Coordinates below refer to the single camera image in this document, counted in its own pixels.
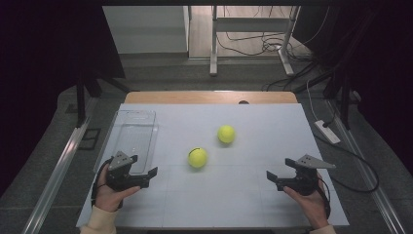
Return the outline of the white cabinet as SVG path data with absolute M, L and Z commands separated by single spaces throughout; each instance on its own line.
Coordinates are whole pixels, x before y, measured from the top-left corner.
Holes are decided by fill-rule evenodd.
M 103 8 L 119 54 L 187 53 L 188 6 Z

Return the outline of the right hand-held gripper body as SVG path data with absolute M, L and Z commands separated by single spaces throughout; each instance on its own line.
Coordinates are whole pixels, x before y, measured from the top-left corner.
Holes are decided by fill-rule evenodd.
M 275 183 L 279 191 L 283 191 L 283 188 L 287 186 L 303 196 L 311 195 L 319 187 L 318 169 L 336 168 L 334 164 L 324 162 L 308 154 L 294 161 L 300 168 L 294 169 L 295 177 L 293 178 L 279 178 L 279 182 Z

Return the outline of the person's right hand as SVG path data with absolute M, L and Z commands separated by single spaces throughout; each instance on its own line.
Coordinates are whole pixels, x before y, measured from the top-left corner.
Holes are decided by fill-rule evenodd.
M 300 206 L 303 214 L 314 229 L 321 229 L 329 225 L 324 201 L 317 191 L 308 196 L 303 196 L 287 186 L 283 188 L 283 191 Z

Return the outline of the silver metal floor rail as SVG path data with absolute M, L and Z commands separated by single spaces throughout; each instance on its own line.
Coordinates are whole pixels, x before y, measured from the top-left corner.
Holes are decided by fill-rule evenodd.
M 349 147 L 350 151 L 355 153 L 361 159 L 365 159 L 361 149 L 359 148 L 354 135 L 350 130 L 347 130 L 341 123 L 338 114 L 336 113 L 337 108 L 334 106 L 333 102 L 330 100 L 325 101 L 326 106 L 329 111 L 333 114 L 333 123 L 337 127 L 340 135 L 342 136 L 344 142 Z M 379 179 L 374 175 L 374 172 L 365 163 L 356 160 L 358 170 L 366 183 L 368 188 L 373 188 L 377 186 L 377 189 L 372 192 L 372 198 L 378 207 L 378 210 L 383 217 L 385 223 L 387 224 L 390 232 L 392 234 L 407 234 L 399 215 L 397 214 L 394 206 L 392 205 L 389 197 L 385 193 L 384 189 L 380 186 Z
M 29 219 L 21 231 L 21 234 L 38 234 L 51 206 L 56 198 L 58 190 L 60 189 L 63 179 L 71 165 L 71 162 L 75 156 L 75 153 L 79 147 L 79 144 L 83 138 L 86 129 L 91 121 L 94 109 L 98 103 L 97 97 L 91 97 L 86 104 L 86 117 L 85 120 L 76 127 L 68 142 L 66 143 L 60 157 L 56 163 L 56 166 L 45 185 L 45 188 L 39 197 L 36 206 L 34 207 Z

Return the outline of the person's left hand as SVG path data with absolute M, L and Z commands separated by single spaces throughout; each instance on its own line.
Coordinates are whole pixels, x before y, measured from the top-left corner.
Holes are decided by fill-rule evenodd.
M 115 213 L 121 204 L 121 202 L 131 195 L 140 190 L 139 186 L 129 188 L 124 191 L 117 192 L 106 185 L 106 174 L 108 171 L 108 165 L 102 168 L 97 181 L 97 191 L 95 195 L 94 205 L 101 210 L 109 213 Z

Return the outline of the clear plastic container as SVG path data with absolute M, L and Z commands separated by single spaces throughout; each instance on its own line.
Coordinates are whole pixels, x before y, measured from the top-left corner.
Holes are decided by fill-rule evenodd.
M 147 174 L 152 167 L 157 133 L 155 111 L 118 110 L 95 162 L 94 172 L 104 161 L 122 151 L 129 157 L 137 156 L 137 161 L 131 165 L 132 175 Z

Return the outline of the black metal stand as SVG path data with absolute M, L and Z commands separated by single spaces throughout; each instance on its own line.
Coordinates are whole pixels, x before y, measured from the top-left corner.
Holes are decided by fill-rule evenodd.
M 344 127 L 349 130 L 349 105 L 350 105 L 350 78 L 347 74 L 347 66 L 340 62 L 333 68 L 323 72 L 321 75 L 311 78 L 304 85 L 293 88 L 291 91 L 294 94 L 299 94 L 307 91 L 310 87 L 329 79 L 323 90 L 323 97 L 326 99 L 334 99 L 340 96 L 339 103 L 339 119 Z
M 85 103 L 85 91 L 88 91 L 92 98 L 99 98 L 102 94 L 102 89 L 97 80 L 101 79 L 104 82 L 112 85 L 124 93 L 129 93 L 131 89 L 121 82 L 117 81 L 100 71 L 92 70 L 86 74 L 80 74 L 77 78 L 76 92 L 77 92 L 77 124 L 76 127 L 80 128 L 86 122 L 86 103 Z

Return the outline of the white table sheet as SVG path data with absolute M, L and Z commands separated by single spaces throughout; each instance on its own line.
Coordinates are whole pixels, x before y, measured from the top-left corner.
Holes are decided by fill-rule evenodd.
M 155 111 L 158 133 L 148 188 L 125 199 L 118 228 L 252 229 L 307 225 L 299 206 L 267 179 L 295 172 L 284 160 L 319 157 L 303 107 L 292 104 L 124 104 L 119 110 Z M 233 142 L 217 137 L 235 129 Z M 201 147 L 207 162 L 189 165 Z

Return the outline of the white metal desk frame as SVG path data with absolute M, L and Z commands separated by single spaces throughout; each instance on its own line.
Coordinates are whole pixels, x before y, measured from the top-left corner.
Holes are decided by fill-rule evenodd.
M 217 33 L 218 32 L 276 32 L 283 33 L 282 44 L 277 46 L 278 55 L 287 76 L 293 76 L 294 71 L 287 57 L 287 46 L 292 35 L 297 15 L 298 6 L 291 7 L 287 19 L 282 18 L 219 18 L 217 6 L 212 7 L 212 36 L 210 49 L 209 74 L 217 75 Z

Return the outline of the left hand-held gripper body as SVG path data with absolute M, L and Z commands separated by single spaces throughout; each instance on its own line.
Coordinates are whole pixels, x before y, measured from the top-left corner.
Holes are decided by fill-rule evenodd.
M 124 191 L 129 188 L 139 186 L 146 175 L 131 175 L 130 157 L 122 151 L 118 151 L 109 159 L 108 172 L 106 174 L 106 184 L 115 191 Z

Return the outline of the white power strip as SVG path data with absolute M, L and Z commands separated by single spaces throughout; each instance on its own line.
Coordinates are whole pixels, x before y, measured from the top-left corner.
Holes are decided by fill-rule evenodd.
M 315 126 L 319 129 L 319 131 L 330 143 L 336 144 L 341 141 L 341 139 L 327 126 L 327 124 L 324 121 L 316 121 Z

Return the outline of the black-marked yellow tennis ball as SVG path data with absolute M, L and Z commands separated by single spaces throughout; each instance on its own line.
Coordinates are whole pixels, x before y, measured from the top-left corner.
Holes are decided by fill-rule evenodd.
M 193 148 L 187 157 L 189 165 L 193 168 L 201 168 L 207 163 L 207 152 L 201 148 Z

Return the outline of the plain yellow tennis ball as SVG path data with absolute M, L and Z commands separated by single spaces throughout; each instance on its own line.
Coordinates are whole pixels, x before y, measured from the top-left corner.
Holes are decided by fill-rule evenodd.
M 224 125 L 218 129 L 217 137 L 223 143 L 231 143 L 236 136 L 235 129 L 232 126 Z

